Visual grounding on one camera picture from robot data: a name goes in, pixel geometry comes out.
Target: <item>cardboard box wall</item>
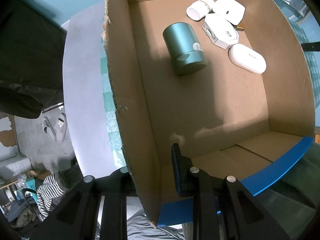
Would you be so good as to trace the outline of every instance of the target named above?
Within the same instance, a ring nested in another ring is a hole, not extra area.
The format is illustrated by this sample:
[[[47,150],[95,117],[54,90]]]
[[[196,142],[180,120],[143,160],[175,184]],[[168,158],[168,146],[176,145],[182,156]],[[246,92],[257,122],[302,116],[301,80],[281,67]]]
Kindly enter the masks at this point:
[[[301,46],[273,0],[237,0],[246,8],[239,42],[263,55],[252,74],[233,65],[185,13],[196,0],[106,0],[105,49],[124,155],[149,219],[179,200],[171,144],[212,176],[243,179],[265,168],[302,136],[313,136],[311,77]],[[187,22],[209,65],[175,76],[162,38]]]

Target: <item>teal metallic canister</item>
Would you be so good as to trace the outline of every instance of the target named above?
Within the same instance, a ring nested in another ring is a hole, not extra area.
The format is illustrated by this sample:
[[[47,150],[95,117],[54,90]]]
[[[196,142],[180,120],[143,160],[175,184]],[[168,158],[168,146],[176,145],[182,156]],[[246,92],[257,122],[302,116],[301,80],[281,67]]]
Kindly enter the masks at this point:
[[[191,74],[208,65],[199,40],[190,24],[171,24],[163,31],[162,36],[177,75]]]

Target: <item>striped cloth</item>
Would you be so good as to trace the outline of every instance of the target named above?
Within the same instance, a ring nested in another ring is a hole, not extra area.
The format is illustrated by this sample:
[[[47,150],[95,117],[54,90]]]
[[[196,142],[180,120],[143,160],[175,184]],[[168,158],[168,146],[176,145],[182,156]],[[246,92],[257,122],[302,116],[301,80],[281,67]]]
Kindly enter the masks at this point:
[[[52,211],[52,200],[63,196],[68,191],[68,186],[61,172],[49,175],[37,190],[39,218],[43,221]]]

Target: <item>gray slipper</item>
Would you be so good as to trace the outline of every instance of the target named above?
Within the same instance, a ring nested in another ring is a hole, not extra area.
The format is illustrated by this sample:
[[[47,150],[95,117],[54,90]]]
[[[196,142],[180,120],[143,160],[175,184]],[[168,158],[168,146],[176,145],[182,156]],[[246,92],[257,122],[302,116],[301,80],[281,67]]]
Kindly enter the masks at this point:
[[[54,126],[57,134],[57,141],[62,143],[67,131],[67,116],[61,113]]]
[[[49,136],[52,141],[56,140],[56,134],[52,128],[52,125],[49,122],[49,119],[45,116],[42,120],[43,131]]]

